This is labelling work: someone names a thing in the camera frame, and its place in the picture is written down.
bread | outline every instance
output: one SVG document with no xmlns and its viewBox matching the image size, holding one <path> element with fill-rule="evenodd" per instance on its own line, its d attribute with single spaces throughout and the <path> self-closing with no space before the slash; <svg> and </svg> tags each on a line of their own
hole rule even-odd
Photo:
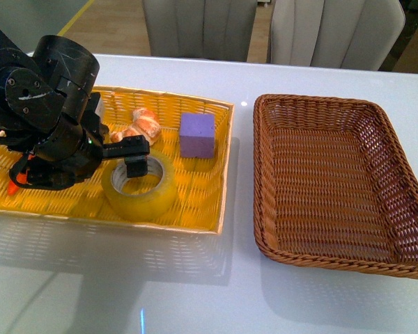
<svg viewBox="0 0 418 334">
<path fill-rule="evenodd" d="M 110 133 L 111 142 L 117 143 L 125 137 L 142 134 L 150 146 L 153 145 L 161 135 L 161 125 L 157 115 L 147 108 L 135 109 L 132 115 L 133 123 L 127 129 Z"/>
</svg>

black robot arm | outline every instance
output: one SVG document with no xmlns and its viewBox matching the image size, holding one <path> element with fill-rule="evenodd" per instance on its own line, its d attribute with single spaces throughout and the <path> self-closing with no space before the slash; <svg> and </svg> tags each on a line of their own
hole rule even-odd
<svg viewBox="0 0 418 334">
<path fill-rule="evenodd" d="M 0 31 L 0 145 L 22 153 L 10 169 L 18 186 L 66 189 L 104 159 L 124 158 L 128 177 L 147 173 L 143 136 L 104 144 L 108 128 L 92 93 L 98 72 L 96 58 L 67 38 L 44 36 L 30 57 Z M 27 173 L 26 184 L 19 173 Z"/>
</svg>

white table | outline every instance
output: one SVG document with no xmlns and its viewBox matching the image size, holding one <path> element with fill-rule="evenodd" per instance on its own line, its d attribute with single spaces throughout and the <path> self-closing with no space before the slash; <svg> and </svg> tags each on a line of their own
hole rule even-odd
<svg viewBox="0 0 418 334">
<path fill-rule="evenodd" d="M 252 232 L 254 100 L 354 97 L 389 116 L 418 179 L 418 75 L 98 56 L 97 84 L 235 103 L 219 237 L 0 216 L 0 333 L 418 333 L 418 280 L 283 265 Z"/>
</svg>

purple cube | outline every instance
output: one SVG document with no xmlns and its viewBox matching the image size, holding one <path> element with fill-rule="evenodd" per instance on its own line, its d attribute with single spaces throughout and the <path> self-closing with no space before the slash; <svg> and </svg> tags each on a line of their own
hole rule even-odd
<svg viewBox="0 0 418 334">
<path fill-rule="evenodd" d="M 215 117 L 210 113 L 183 113 L 180 126 L 180 151 L 183 158 L 214 157 Z"/>
</svg>

packing tape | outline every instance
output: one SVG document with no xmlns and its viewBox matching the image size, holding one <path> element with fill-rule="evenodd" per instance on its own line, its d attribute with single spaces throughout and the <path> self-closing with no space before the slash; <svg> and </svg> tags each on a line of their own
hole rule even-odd
<svg viewBox="0 0 418 334">
<path fill-rule="evenodd" d="M 123 161 L 110 161 L 102 174 L 101 185 L 113 210 L 122 218 L 134 222 L 151 221 L 165 213 L 175 201 L 177 190 L 173 165 L 161 152 L 150 149 L 147 157 L 148 174 L 156 175 L 160 182 L 141 194 L 123 191 L 127 167 Z"/>
</svg>

